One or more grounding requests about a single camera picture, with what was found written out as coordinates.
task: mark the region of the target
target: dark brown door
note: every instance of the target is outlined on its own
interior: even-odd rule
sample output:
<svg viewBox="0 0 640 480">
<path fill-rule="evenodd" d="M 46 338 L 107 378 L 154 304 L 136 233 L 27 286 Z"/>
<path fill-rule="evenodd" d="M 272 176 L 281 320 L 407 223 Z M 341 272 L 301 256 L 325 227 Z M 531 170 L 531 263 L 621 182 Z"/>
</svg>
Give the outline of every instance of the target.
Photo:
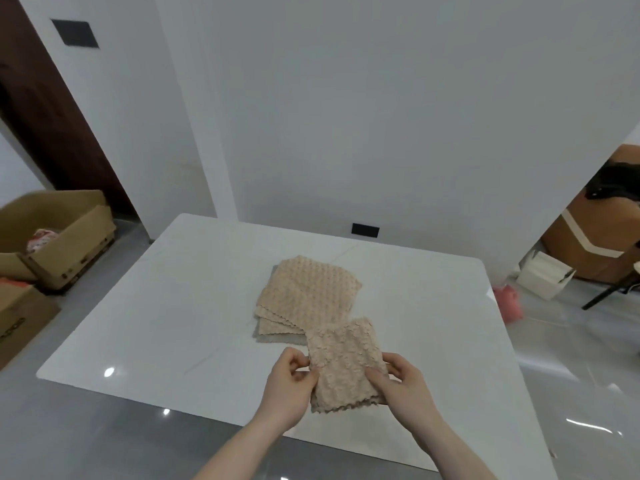
<svg viewBox="0 0 640 480">
<path fill-rule="evenodd" d="M 135 215 L 18 0 L 0 0 L 0 116 L 56 189 L 100 189 Z"/>
</svg>

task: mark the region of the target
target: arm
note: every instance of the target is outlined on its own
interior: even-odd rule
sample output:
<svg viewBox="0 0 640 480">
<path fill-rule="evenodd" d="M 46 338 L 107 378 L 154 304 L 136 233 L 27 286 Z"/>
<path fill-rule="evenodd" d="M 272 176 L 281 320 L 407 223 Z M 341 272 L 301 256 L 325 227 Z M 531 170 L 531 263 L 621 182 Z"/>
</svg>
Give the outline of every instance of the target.
<svg viewBox="0 0 640 480">
<path fill-rule="evenodd" d="M 304 416 L 318 370 L 298 371 L 309 357 L 287 347 L 273 366 L 253 419 L 225 443 L 193 480 L 249 480 L 270 446 Z"/>
<path fill-rule="evenodd" d="M 444 480 L 496 480 L 484 462 L 444 421 L 422 373 L 398 354 L 384 353 L 389 379 L 375 369 L 365 371 L 367 379 L 387 400 L 396 419 L 411 432 L 416 442 L 433 459 Z"/>
</svg>

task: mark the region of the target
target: marble tabletop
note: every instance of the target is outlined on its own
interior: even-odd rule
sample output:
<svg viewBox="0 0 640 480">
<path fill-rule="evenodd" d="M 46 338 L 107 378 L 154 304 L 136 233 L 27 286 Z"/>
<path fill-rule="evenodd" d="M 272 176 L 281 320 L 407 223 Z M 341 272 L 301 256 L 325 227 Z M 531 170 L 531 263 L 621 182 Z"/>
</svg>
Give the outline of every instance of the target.
<svg viewBox="0 0 640 480">
<path fill-rule="evenodd" d="M 37 377 L 244 425 L 284 348 L 252 337 L 255 301 L 273 266 L 297 255 L 356 274 L 351 316 L 370 318 L 382 348 L 423 371 L 444 418 L 498 478 L 557 478 L 475 258 L 182 214 Z M 436 469 L 386 406 L 308 411 L 287 436 Z"/>
</svg>

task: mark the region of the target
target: glossy floor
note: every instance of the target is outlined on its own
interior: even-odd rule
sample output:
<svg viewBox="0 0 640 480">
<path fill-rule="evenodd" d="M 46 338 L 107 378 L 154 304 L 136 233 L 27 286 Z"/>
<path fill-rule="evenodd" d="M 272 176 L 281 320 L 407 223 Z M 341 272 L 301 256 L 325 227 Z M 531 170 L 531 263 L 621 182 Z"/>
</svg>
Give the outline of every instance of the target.
<svg viewBox="0 0 640 480">
<path fill-rule="evenodd" d="M 41 364 L 148 247 L 139 226 L 61 298 L 63 311 L 0 372 L 3 480 L 189 479 L 237 428 L 36 379 Z M 561 479 L 631 479 L 640 471 L 640 296 L 574 282 L 559 301 L 522 292 L 509 326 Z M 437 479 L 417 468 L 283 439 L 258 479 Z"/>
</svg>

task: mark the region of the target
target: black chair leg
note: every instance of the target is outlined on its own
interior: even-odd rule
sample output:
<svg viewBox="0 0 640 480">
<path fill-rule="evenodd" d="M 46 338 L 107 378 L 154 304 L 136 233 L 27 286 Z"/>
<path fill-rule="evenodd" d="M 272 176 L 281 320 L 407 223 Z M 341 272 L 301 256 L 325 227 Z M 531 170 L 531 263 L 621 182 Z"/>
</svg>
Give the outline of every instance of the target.
<svg viewBox="0 0 640 480">
<path fill-rule="evenodd" d="M 612 294 L 616 290 L 619 290 L 620 288 L 632 287 L 638 282 L 639 279 L 640 275 L 638 275 L 635 271 L 632 271 L 624 278 L 622 278 L 619 282 L 612 284 L 609 288 L 597 295 L 596 298 L 588 302 L 585 306 L 582 307 L 582 309 L 588 310 L 590 307 L 601 302 L 604 298 L 608 297 L 610 294 Z"/>
</svg>

